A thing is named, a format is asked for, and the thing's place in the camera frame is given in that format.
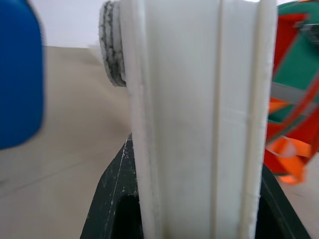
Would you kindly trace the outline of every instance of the white wall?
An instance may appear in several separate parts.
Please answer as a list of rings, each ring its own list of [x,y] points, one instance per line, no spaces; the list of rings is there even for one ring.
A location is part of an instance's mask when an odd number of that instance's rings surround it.
[[[89,47],[96,44],[99,11],[105,1],[30,0],[44,28],[44,45]]]

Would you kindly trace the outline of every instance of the white 3d printed part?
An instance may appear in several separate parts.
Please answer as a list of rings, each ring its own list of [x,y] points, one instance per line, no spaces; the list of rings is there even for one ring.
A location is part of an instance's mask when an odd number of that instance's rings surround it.
[[[144,237],[254,238],[276,0],[122,0]]]

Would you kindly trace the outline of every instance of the floor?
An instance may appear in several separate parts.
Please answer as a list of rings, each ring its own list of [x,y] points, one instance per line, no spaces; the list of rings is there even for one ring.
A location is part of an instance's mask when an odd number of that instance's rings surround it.
[[[130,133],[125,88],[88,49],[46,49],[46,116],[0,151],[0,238],[78,239],[100,176]]]

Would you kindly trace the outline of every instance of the grey strip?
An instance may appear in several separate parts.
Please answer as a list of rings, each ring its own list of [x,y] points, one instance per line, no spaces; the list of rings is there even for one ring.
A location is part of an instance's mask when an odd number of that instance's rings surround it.
[[[287,101],[291,104],[298,105],[304,98],[306,91],[282,85],[279,83],[272,82],[271,84],[271,97],[278,100]],[[317,103],[311,103],[303,112],[303,115],[309,115],[315,110]]]

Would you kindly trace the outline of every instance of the blue plastic container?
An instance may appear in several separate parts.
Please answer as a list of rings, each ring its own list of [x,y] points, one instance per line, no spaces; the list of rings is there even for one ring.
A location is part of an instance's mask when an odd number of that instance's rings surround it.
[[[25,0],[0,0],[0,149],[23,143],[43,119],[43,51]]]

